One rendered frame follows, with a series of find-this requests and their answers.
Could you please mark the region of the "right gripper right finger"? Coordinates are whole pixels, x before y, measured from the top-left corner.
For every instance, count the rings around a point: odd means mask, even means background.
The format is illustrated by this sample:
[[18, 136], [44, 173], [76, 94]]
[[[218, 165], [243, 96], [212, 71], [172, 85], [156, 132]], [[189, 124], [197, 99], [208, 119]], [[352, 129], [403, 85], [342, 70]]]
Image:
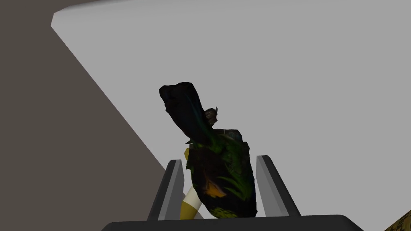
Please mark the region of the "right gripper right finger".
[[267, 217], [301, 215], [270, 156], [256, 157], [256, 180]]

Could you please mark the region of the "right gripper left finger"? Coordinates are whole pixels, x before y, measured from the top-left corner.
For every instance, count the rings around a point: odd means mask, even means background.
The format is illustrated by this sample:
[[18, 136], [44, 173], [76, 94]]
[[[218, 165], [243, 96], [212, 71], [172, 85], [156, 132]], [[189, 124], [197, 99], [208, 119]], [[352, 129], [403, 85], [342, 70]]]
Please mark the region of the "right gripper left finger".
[[184, 198], [183, 188], [182, 161], [170, 160], [147, 219], [149, 221], [179, 220]]

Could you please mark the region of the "dark green feathered bird figure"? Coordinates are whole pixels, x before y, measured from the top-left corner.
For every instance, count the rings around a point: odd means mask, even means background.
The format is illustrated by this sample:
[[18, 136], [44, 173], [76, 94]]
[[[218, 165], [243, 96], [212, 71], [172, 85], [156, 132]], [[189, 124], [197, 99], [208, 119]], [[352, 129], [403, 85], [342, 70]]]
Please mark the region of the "dark green feathered bird figure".
[[257, 214], [250, 147], [236, 129], [214, 128], [217, 108], [204, 110], [194, 85], [164, 85], [159, 95], [175, 125], [189, 138], [186, 169], [200, 202], [217, 218]]

